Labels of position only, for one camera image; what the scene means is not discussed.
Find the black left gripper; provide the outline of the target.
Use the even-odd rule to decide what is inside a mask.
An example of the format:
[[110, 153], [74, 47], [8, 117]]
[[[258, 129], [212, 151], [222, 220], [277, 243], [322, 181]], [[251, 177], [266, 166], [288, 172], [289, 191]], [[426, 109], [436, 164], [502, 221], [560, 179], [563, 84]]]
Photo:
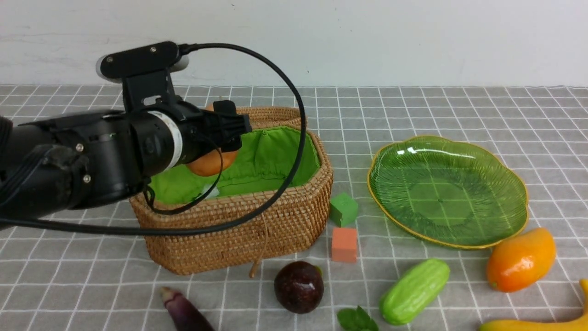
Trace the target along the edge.
[[182, 133], [182, 159], [199, 159], [218, 148], [237, 151], [241, 136], [252, 132], [249, 115], [238, 114], [233, 101], [215, 101], [212, 106], [205, 110], [186, 101], [174, 105], [172, 114]]

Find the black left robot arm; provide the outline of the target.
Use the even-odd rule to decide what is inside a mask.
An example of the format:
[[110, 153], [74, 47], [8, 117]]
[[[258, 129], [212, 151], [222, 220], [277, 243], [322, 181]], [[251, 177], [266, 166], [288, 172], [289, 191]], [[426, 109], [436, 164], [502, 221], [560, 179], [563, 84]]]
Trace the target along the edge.
[[1, 226], [90, 209], [148, 192], [153, 176], [208, 153], [237, 151], [251, 132], [231, 101], [62, 114], [15, 126], [1, 119]]

